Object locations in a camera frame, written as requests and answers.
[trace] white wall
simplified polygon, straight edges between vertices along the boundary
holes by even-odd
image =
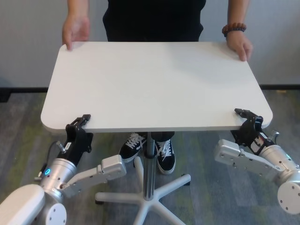
[[[107,0],[90,0],[91,41],[106,41]],[[259,83],[300,84],[300,1],[252,0],[246,34]],[[0,87],[47,87],[61,45],[66,0],[0,1]],[[207,0],[201,41],[224,41],[227,1]]]
[[[227,1],[207,0],[201,41],[224,41]],[[300,1],[251,0],[246,35],[254,45],[249,62],[262,84],[300,84]]]
[[[107,41],[105,0],[90,0],[92,41]],[[47,87],[61,46],[67,0],[0,0],[0,87]]]

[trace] person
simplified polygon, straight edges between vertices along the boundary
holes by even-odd
[[[206,0],[108,0],[103,17],[108,41],[197,42],[203,30],[200,12]],[[249,0],[229,0],[227,45],[241,61],[251,57],[252,44],[242,29]],[[68,0],[68,15],[62,29],[62,42],[87,41],[90,35],[89,0]],[[174,132],[151,133],[155,140],[158,168],[163,174],[174,171],[176,159],[171,138]],[[132,133],[120,149],[124,162],[130,162],[147,142],[147,133]]]

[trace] hand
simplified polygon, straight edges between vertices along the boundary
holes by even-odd
[[[228,47],[239,55],[241,61],[250,59],[253,46],[242,31],[229,32],[226,40]]]
[[[73,41],[87,41],[90,36],[90,20],[87,16],[68,15],[62,28],[62,43],[72,49]]]

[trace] black shirt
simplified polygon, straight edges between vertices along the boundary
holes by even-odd
[[[108,10],[104,16],[108,37],[109,32],[116,31],[142,35],[146,41],[156,39],[173,41],[171,39],[174,37],[192,33],[199,38],[203,30],[200,24],[200,11],[206,0],[109,0],[108,2]]]

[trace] blue light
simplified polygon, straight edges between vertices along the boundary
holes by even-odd
[[[51,169],[47,169],[45,175],[48,175],[51,172]]]

